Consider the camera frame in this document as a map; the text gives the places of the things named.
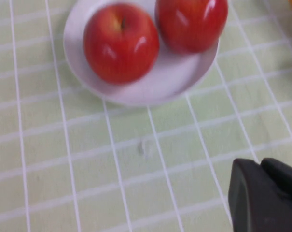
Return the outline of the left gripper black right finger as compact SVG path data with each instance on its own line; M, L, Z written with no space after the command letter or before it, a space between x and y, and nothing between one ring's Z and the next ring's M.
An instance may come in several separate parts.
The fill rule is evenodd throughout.
M264 158L260 166L292 200L292 167L275 158Z

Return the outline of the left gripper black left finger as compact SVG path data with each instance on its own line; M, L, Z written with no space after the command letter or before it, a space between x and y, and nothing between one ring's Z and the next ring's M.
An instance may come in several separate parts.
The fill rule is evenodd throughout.
M292 200L250 159L233 161L228 191L235 232L292 232Z

